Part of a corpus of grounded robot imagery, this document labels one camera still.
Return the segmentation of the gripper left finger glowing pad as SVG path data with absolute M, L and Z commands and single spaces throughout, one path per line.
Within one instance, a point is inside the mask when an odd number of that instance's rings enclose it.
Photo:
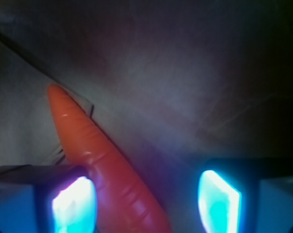
M 93 233 L 97 191 L 81 166 L 0 166 L 0 233 Z

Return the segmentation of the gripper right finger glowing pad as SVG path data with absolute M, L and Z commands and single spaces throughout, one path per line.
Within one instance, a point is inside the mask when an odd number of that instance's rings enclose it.
M 197 205 L 207 233 L 293 233 L 293 159 L 211 159 Z

